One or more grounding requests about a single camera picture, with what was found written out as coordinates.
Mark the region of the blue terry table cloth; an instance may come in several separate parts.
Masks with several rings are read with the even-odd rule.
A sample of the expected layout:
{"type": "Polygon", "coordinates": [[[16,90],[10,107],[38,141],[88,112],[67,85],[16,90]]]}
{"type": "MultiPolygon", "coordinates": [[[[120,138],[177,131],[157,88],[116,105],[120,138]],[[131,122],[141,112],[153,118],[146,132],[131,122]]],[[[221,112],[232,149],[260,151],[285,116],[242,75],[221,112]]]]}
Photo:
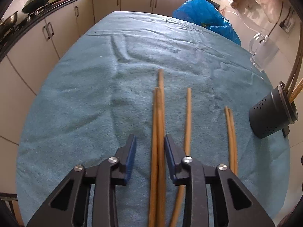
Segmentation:
{"type": "Polygon", "coordinates": [[[249,109],[272,90],[250,54],[208,29],[171,17],[113,12],[61,58],[36,96],[21,135],[17,196],[28,223],[78,164],[99,165],[135,134],[130,182],[117,187],[119,226],[147,226],[152,99],[164,72],[165,131],[183,145],[186,90],[192,90],[191,155],[229,162],[225,107],[234,117],[238,176],[270,217],[283,206],[290,147],[282,132],[257,138],[249,109]]]}

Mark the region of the wooden chopstick vertical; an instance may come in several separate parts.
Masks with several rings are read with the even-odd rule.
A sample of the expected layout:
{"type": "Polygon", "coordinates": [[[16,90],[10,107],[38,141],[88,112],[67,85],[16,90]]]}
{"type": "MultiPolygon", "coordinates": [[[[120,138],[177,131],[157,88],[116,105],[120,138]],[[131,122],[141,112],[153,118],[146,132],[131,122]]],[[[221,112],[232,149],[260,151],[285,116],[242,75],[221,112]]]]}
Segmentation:
{"type": "Polygon", "coordinates": [[[158,88],[156,89],[157,106],[157,138],[158,138],[158,200],[157,200],[157,226],[165,226],[165,154],[164,154],[164,121],[163,98],[164,87],[163,70],[158,71],[158,88]]]}

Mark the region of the blue plastic bag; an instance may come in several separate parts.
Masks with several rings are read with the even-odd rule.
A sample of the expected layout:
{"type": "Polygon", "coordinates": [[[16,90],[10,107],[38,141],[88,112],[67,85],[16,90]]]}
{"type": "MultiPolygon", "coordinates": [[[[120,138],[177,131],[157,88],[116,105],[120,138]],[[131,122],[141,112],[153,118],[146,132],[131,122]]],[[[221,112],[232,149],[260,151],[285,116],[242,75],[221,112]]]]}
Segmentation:
{"type": "Polygon", "coordinates": [[[241,45],[232,24],[207,0],[188,0],[174,10],[173,17],[202,26],[241,45]]]}

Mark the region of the white wall socket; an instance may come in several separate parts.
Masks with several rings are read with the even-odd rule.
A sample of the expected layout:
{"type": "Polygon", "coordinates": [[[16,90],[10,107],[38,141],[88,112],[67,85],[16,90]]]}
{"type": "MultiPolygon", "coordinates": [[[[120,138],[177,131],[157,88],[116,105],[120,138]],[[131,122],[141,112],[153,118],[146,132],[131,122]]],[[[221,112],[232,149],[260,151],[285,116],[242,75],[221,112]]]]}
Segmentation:
{"type": "Polygon", "coordinates": [[[295,25],[295,11],[291,10],[290,14],[286,18],[284,24],[283,24],[283,30],[286,33],[290,33],[295,25]]]}

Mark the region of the small steel pot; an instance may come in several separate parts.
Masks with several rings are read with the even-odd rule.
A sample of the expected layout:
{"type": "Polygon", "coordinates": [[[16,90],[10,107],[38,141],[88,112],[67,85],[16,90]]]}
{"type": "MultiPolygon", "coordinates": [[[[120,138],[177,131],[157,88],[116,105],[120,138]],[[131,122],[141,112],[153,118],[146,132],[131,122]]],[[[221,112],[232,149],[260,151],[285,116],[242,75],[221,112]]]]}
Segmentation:
{"type": "Polygon", "coordinates": [[[6,18],[4,21],[1,21],[0,37],[3,37],[11,28],[13,28],[16,21],[17,21],[17,11],[14,14],[12,14],[10,17],[6,18]]]}

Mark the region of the black flat bar on table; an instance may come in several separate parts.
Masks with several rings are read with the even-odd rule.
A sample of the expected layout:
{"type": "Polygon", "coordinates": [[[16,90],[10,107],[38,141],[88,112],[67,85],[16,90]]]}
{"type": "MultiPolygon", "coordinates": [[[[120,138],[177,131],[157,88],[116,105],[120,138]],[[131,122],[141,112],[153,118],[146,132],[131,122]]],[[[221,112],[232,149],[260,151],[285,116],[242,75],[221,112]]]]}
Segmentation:
{"type": "Polygon", "coordinates": [[[283,136],[284,136],[284,137],[287,137],[288,134],[290,133],[290,128],[289,128],[289,126],[286,126],[286,127],[282,128],[282,132],[283,132],[283,136]]]}

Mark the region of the wooden chopstick crossing diagonal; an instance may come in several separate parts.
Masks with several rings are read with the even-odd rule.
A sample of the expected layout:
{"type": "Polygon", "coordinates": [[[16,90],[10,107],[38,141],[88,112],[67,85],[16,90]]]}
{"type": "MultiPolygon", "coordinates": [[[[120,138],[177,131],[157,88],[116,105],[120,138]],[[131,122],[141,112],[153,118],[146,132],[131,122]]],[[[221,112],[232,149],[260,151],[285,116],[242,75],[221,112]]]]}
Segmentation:
{"type": "MultiPolygon", "coordinates": [[[[184,151],[186,156],[190,156],[191,152],[191,131],[192,131],[192,90],[187,88],[186,97],[186,119],[185,119],[185,134],[184,134],[184,151]]],[[[178,186],[176,194],[174,210],[170,219],[169,227],[175,227],[178,222],[179,214],[181,211],[182,200],[184,195],[185,186],[178,186]]]]}

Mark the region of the clear glass beer mug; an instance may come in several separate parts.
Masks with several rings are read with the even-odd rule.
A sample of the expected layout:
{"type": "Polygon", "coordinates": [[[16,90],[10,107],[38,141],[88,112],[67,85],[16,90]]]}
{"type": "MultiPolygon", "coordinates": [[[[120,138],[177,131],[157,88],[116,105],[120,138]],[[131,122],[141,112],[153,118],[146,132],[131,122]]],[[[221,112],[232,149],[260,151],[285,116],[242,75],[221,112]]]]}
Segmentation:
{"type": "Polygon", "coordinates": [[[278,51],[279,47],[261,32],[254,35],[249,43],[250,61],[260,72],[265,69],[278,51]]]}

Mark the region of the wooden chopstick pair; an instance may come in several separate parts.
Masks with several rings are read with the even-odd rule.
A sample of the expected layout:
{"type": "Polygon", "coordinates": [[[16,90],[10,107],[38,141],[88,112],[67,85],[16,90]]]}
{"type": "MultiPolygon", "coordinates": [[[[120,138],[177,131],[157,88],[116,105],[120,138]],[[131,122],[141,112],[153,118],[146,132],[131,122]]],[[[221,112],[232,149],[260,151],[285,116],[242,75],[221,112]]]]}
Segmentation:
{"type": "Polygon", "coordinates": [[[238,175],[238,156],[237,156],[237,142],[236,142],[236,132],[235,132],[235,125],[234,125],[234,117],[232,113],[232,109],[229,108],[229,115],[230,115],[230,123],[232,129],[232,137],[233,137],[233,169],[232,172],[237,176],[238,175]]]}
{"type": "Polygon", "coordinates": [[[229,165],[231,171],[234,173],[235,172],[234,136],[233,136],[233,129],[231,124],[230,109],[227,106],[225,106],[224,111],[226,115],[227,134],[229,140],[229,165]]]}

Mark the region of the wooden chopstick apart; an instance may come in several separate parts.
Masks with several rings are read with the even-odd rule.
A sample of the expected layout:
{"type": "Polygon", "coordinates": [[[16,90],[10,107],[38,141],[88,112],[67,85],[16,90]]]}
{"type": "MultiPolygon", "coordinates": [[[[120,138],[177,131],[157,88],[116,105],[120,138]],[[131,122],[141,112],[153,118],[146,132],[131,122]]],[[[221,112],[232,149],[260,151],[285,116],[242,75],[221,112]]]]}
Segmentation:
{"type": "Polygon", "coordinates": [[[298,83],[298,85],[295,87],[294,91],[290,95],[289,97],[290,103],[292,103],[295,100],[295,98],[299,95],[302,89],[303,89],[303,79],[300,80],[300,82],[298,83]]]}

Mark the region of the wooden chopstick long dark tip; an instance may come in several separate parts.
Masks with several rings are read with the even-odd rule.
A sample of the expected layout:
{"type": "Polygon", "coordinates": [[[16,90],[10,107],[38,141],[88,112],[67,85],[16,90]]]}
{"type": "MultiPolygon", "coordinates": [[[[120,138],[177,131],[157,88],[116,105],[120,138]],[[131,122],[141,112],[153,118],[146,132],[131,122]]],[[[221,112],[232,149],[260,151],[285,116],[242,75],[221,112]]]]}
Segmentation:
{"type": "Polygon", "coordinates": [[[157,222],[157,192],[158,192],[158,145],[157,145],[157,87],[153,94],[152,139],[151,139],[151,183],[149,195],[148,227],[156,226],[157,222]]]}

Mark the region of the dark grey utensil holder cup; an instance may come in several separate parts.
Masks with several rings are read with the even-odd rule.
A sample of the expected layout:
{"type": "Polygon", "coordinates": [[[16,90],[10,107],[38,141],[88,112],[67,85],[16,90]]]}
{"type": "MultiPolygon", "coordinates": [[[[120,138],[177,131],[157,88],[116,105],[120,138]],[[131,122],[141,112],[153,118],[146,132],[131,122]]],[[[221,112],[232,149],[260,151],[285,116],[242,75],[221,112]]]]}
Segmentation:
{"type": "Polygon", "coordinates": [[[275,89],[249,110],[250,126],[260,139],[298,121],[297,108],[295,103],[288,100],[284,86],[283,82],[279,82],[275,89]]]}

